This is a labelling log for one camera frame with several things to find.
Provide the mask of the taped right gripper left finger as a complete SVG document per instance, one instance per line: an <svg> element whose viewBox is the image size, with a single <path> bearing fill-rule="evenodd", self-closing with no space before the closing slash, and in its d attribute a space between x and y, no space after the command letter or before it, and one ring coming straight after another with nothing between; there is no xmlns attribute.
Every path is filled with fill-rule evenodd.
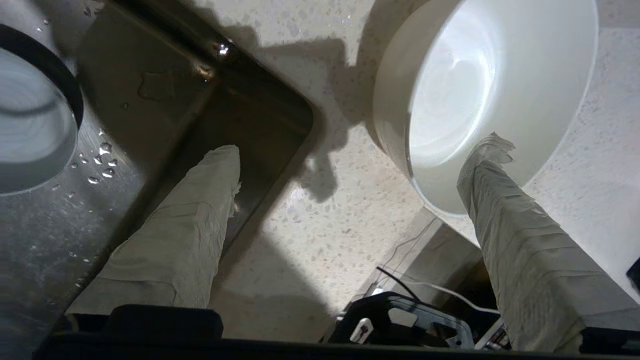
<svg viewBox="0 0 640 360"><path fill-rule="evenodd" d="M206 308L241 187L240 171L237 146L206 153L112 251L66 314L109 315L123 305Z"/></svg>

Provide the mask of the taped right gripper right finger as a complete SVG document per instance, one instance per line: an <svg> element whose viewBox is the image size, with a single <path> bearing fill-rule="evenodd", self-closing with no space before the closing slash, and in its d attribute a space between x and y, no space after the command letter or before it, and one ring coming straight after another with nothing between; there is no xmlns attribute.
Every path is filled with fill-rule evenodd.
<svg viewBox="0 0 640 360"><path fill-rule="evenodd" d="M514 149L492 132L457 181L512 348L637 354L638 303L510 178Z"/></svg>

